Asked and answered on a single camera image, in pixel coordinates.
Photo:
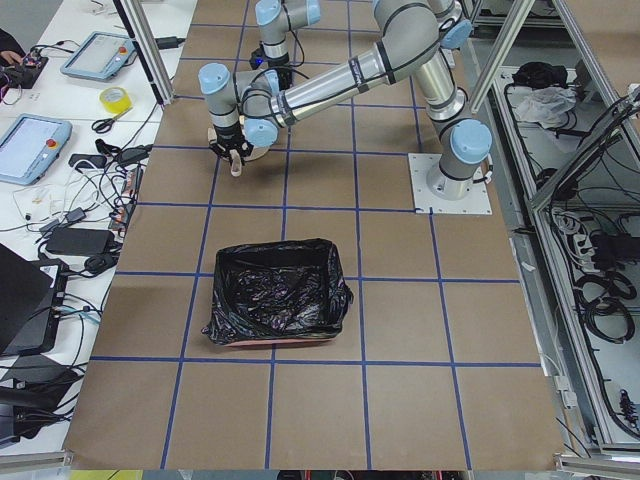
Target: blue joint cap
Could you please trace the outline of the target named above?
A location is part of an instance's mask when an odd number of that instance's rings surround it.
[[[278,127],[269,120],[247,118],[244,121],[244,136],[254,147],[270,147],[278,140]]]
[[[280,81],[278,80],[278,74],[273,70],[267,70],[264,74],[269,86],[271,87],[271,93],[273,95],[280,92]]]
[[[318,23],[321,18],[320,0],[307,0],[307,26]]]
[[[493,138],[487,126],[478,120],[463,120],[453,127],[451,149],[467,165],[478,165],[487,158]]]
[[[256,21],[264,27],[273,22],[282,11],[280,0],[260,0],[256,5]]]
[[[198,72],[198,80],[200,80],[200,90],[204,95],[211,95],[219,92],[227,86],[231,74],[229,69],[221,63],[209,63]]]
[[[464,42],[467,41],[472,31],[473,25],[471,21],[467,19],[462,20],[446,33],[440,42],[440,46],[448,50],[460,48],[464,45]]]

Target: bin lined with black bag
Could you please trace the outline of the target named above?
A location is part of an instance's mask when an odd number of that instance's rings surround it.
[[[328,340],[342,331],[353,293],[336,246],[323,239],[218,251],[211,322],[218,345]]]

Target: black sleeve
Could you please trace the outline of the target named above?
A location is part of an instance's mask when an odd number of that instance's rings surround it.
[[[5,50],[11,50],[12,52],[16,52],[21,56],[24,56],[24,50],[16,39],[13,38],[9,33],[0,29],[0,52],[4,52]]]

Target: person's hand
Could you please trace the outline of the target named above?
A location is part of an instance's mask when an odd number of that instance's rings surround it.
[[[15,65],[22,62],[22,57],[11,50],[4,50],[0,52],[0,57],[2,57],[9,65]]]

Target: tape roll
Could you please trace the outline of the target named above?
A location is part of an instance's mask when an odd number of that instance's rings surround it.
[[[131,108],[131,98],[124,88],[107,88],[100,94],[100,102],[108,112],[115,115]]]

